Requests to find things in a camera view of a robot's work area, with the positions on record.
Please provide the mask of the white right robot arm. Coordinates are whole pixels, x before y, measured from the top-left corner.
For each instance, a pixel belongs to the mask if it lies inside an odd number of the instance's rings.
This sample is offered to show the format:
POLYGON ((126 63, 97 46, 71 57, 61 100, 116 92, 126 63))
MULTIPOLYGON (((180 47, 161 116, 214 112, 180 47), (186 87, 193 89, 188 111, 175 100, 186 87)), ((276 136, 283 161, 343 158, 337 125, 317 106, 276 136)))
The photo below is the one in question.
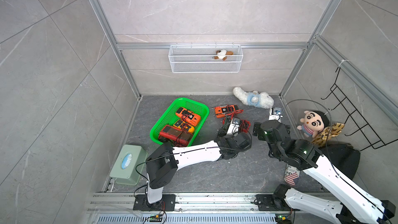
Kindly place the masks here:
POLYGON ((388 224, 396 206, 371 196, 339 171, 321 150, 307 140, 293 140, 286 126, 277 120, 254 124, 253 135, 266 141, 269 155, 297 168, 319 182, 335 201, 279 185, 273 199, 293 210, 301 210, 334 224, 388 224))

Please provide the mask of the yellow multimeter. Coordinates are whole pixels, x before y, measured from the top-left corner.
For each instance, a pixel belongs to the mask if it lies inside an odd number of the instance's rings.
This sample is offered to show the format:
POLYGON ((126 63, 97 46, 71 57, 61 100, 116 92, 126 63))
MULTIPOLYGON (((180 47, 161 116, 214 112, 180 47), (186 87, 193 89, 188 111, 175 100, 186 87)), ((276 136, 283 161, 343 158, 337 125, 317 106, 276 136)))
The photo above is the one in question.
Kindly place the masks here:
POLYGON ((188 132, 193 134, 195 131, 194 126, 192 126, 191 124, 183 121, 183 120, 177 120, 174 124, 173 127, 178 128, 183 130, 184 132, 188 132))

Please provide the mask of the green plastic basket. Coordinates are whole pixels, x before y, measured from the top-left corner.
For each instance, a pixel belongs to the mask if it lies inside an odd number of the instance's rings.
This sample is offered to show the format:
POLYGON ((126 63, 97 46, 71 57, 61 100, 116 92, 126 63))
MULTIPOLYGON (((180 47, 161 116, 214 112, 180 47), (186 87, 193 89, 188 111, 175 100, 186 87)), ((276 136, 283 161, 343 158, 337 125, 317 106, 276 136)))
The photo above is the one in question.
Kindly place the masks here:
POLYGON ((179 120, 179 117, 176 115, 176 111, 180 107, 186 108, 187 110, 190 110, 201 117, 201 120, 198 123, 198 125, 194 127, 195 131, 193 133, 192 139, 188 144, 188 147, 194 144, 195 138, 200 132, 202 126, 204 125, 210 110, 209 107, 207 107, 205 104, 188 99, 186 97, 180 97, 174 100, 171 103, 171 105, 167 108, 167 110, 163 113, 163 115, 160 117, 160 119, 152 127, 149 136, 153 142, 159 145, 163 144, 161 141, 158 140, 159 134, 167 124, 172 125, 177 120, 179 120))

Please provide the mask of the red multimeter with leads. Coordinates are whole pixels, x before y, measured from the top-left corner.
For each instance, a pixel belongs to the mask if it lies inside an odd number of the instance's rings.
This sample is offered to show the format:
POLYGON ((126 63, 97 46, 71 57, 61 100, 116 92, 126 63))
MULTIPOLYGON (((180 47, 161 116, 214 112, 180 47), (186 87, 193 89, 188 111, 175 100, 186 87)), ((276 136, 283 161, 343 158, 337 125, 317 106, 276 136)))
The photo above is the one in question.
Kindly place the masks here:
POLYGON ((224 114, 222 127, 219 129, 217 137, 237 135, 241 132, 248 133, 251 123, 247 120, 242 120, 237 117, 238 114, 241 114, 243 112, 244 110, 237 110, 231 113, 224 114))

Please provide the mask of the orange multimeter back side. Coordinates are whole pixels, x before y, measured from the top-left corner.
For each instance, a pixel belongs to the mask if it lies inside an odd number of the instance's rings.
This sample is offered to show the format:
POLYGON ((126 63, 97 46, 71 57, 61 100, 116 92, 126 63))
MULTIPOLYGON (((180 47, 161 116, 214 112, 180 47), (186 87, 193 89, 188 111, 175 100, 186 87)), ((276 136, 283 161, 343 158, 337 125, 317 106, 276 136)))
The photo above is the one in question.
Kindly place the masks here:
POLYGON ((216 106, 213 108, 214 115, 217 118, 224 118, 226 115, 234 113, 239 110, 238 105, 224 105, 224 106, 216 106))

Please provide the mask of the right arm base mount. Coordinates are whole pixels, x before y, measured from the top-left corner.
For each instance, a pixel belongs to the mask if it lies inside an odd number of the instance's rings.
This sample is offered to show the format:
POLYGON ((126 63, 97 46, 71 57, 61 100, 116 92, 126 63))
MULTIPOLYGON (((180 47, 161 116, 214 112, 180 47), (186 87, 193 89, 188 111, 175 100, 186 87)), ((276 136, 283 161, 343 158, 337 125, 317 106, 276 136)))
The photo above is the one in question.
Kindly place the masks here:
POLYGON ((280 184, 271 194, 257 194, 251 203, 256 205, 259 211, 296 211, 286 201, 286 193, 289 189, 292 188, 288 185, 280 184))

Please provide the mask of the orange multimeter with black leads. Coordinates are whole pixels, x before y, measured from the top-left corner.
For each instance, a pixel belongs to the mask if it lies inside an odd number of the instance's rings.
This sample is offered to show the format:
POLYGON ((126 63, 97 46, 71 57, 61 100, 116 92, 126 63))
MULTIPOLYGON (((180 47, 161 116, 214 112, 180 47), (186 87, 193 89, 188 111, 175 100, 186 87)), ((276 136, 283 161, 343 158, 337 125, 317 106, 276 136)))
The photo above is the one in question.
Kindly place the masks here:
POLYGON ((176 116, 178 116, 182 121, 192 125, 192 126, 197 126, 200 121, 201 121, 201 116, 194 113, 191 110, 188 110, 184 107, 180 107, 177 111, 176 111, 176 116))

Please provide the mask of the red multimeter brown screen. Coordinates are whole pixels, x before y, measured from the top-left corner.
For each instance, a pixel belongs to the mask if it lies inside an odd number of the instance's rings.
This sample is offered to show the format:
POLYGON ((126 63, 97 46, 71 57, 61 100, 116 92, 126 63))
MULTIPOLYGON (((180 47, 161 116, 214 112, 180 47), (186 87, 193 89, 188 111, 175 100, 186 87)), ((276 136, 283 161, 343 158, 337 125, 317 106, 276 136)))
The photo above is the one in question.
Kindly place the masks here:
POLYGON ((166 125, 159 133, 158 140, 162 143, 170 142, 176 147, 187 147, 192 139, 192 134, 182 129, 166 125))

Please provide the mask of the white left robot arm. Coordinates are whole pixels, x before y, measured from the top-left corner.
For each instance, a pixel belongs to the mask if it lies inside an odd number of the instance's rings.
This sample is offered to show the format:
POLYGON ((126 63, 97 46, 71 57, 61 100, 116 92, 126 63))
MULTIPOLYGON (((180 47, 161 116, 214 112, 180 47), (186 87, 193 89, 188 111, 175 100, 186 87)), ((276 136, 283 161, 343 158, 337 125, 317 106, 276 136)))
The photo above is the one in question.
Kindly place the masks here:
POLYGON ((137 165, 146 167, 146 203, 153 205, 162 201, 163 188, 172 181, 177 171, 202 162, 229 160, 251 147, 252 137, 245 132, 218 137, 196 146, 173 147, 170 143, 162 144, 137 165))

